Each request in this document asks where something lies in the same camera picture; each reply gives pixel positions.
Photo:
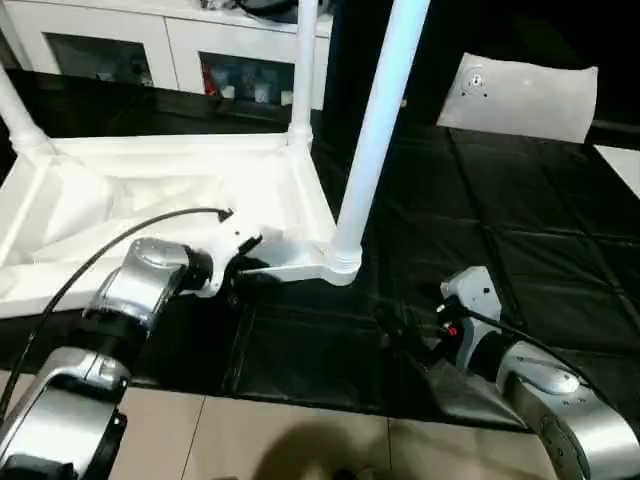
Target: wire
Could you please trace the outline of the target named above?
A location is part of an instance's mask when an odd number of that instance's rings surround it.
[[[0,397],[0,425],[4,422],[5,415],[7,413],[7,409],[9,408],[9,402],[11,401],[11,396],[13,395],[13,390],[16,387],[16,383],[18,383],[18,378],[20,377],[20,372],[22,367],[24,366],[24,362],[29,354],[33,343],[38,338],[40,333],[42,332],[43,327],[49,320],[49,317],[53,313],[53,310],[56,308],[62,297],[69,291],[69,289],[73,286],[75,282],[87,271],[91,266],[96,263],[100,257],[102,257],[109,249],[120,243],[125,238],[133,235],[136,232],[148,227],[149,225],[153,225],[155,223],[162,222],[163,220],[167,220],[168,218],[179,217],[182,215],[191,215],[194,213],[217,213],[218,219],[222,222],[226,218],[228,218],[232,212],[230,210],[221,210],[219,208],[213,207],[197,207],[197,208],[187,208],[184,210],[176,210],[174,212],[164,213],[162,215],[158,215],[157,217],[150,218],[141,222],[128,230],[124,231],[109,243],[104,245],[100,250],[94,253],[85,263],[83,263],[71,277],[69,280],[65,282],[62,287],[56,292],[56,294],[51,297],[49,303],[42,311],[42,316],[40,317],[40,321],[38,324],[31,330],[29,334],[29,338],[22,350],[22,353],[18,357],[18,359],[13,364],[13,368],[11,369],[11,374],[9,375],[9,380],[2,391],[2,397]]]
[[[494,320],[493,318],[487,317],[486,315],[483,315],[481,313],[475,312],[473,310],[469,310],[468,308],[464,307],[463,305],[456,305],[455,308],[458,308],[458,309],[461,310],[461,316],[473,317],[476,320],[479,320],[479,321],[481,321],[483,323],[486,323],[487,325],[490,325],[492,327],[498,328],[500,330],[504,330],[505,332],[509,332],[514,337],[518,337],[521,340],[524,340],[525,342],[530,343],[531,345],[533,345],[535,347],[538,347],[540,350],[542,350],[545,353],[548,353],[549,355],[551,355],[553,358],[555,358],[559,362],[564,363],[575,374],[577,374],[579,377],[582,377],[584,382],[586,382],[585,386],[587,386],[591,390],[593,390],[595,392],[595,394],[598,395],[611,408],[614,408],[614,403],[611,401],[611,399],[608,398],[608,395],[606,395],[602,391],[602,389],[600,389],[597,386],[597,384],[593,381],[591,376],[587,372],[585,372],[585,370],[582,367],[579,367],[574,362],[568,361],[566,358],[562,358],[551,347],[549,347],[546,343],[538,340],[537,338],[532,337],[528,333],[525,333],[525,332],[523,332],[522,330],[520,330],[520,329],[518,329],[516,327],[512,327],[511,325],[507,325],[507,324],[505,324],[503,322],[498,322],[498,321]]]

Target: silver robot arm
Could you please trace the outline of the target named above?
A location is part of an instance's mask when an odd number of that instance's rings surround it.
[[[208,251],[134,241],[0,428],[0,478],[106,479],[126,427],[118,404],[167,301],[215,295],[229,262],[260,240],[234,214]]]
[[[441,285],[446,301],[500,321],[501,305],[485,267]],[[625,419],[556,357],[472,317],[459,325],[455,364],[495,382],[505,401],[541,438],[561,480],[640,474],[640,445]]]

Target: robot end effector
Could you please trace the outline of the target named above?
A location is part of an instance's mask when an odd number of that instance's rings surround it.
[[[500,322],[500,300],[485,267],[455,275],[441,284],[441,292],[445,303],[440,312],[462,307],[459,311]],[[496,384],[506,403],[540,437],[560,480],[640,474],[640,444],[633,430],[586,378],[548,348],[505,335],[464,313],[457,318],[453,328],[461,338],[451,361]],[[446,314],[444,322],[449,323]]]

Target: beige floor tile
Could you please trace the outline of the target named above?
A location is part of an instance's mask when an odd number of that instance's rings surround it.
[[[307,480],[389,467],[387,419],[208,398],[184,480]]]
[[[127,430],[110,480],[179,480],[204,396],[130,388],[120,411]]]
[[[393,478],[555,480],[538,437],[444,424],[391,420]]]

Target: white metal frame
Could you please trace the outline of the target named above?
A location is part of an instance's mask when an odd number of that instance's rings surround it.
[[[260,250],[259,257],[272,266],[263,270],[283,281],[323,278],[334,285],[352,282],[361,265],[362,235],[411,71],[429,0],[394,2],[337,227],[331,217],[309,153],[312,139],[310,110],[317,6],[318,0],[300,2],[294,103],[291,124],[288,133],[284,135],[49,139],[35,125],[6,73],[0,69],[0,114],[10,130],[13,147],[18,153],[16,164],[0,189],[0,201],[7,190],[19,191],[21,195],[21,201],[16,211],[11,212],[9,220],[3,219],[0,215],[0,234],[4,235],[0,245],[0,265],[5,261],[17,231],[22,226],[21,222],[31,208],[32,197],[38,194],[38,179],[46,175],[49,165],[64,156],[82,157],[83,160],[86,157],[87,161],[95,162],[94,165],[98,167],[100,162],[93,158],[96,155],[109,154],[112,159],[122,156],[126,157],[126,161],[120,162],[120,165],[126,164],[126,168],[129,169],[133,168],[130,167],[130,157],[141,152],[150,155],[167,152],[176,156],[188,154],[189,156],[185,157],[188,159],[196,152],[212,155],[213,152],[225,149],[225,156],[229,155],[229,162],[235,163],[231,158],[233,154],[246,156],[246,150],[249,149],[249,153],[253,155],[260,151],[265,151],[267,155],[266,152],[278,147],[278,158],[284,162],[282,165],[289,172],[287,179],[293,179],[296,184],[292,195],[295,193],[297,196],[291,197],[295,203],[287,208],[289,211],[294,210],[302,220],[298,232],[281,232],[274,241],[269,240],[267,234],[268,241]],[[186,161],[181,161],[176,166],[187,167]],[[144,170],[150,167],[140,163],[138,168]],[[31,185],[26,184],[28,188],[21,189],[19,182],[25,175]],[[261,179],[254,180],[256,188],[263,186],[260,181]],[[268,181],[269,179],[262,179],[262,183]],[[240,183],[234,184],[234,188],[236,186],[243,189]],[[18,288],[22,296],[15,293],[14,288],[12,292],[15,298],[10,299],[11,301],[0,298],[0,317],[32,313],[42,308],[69,274],[63,266],[50,267],[44,275],[46,278],[42,279],[42,272],[38,277],[40,281],[48,282],[46,285],[31,283],[21,287],[22,290]],[[108,262],[102,267],[96,265],[93,275],[87,275],[75,290],[72,289],[61,308],[82,306],[97,288],[98,279],[104,278],[102,275],[111,268],[113,266]]]

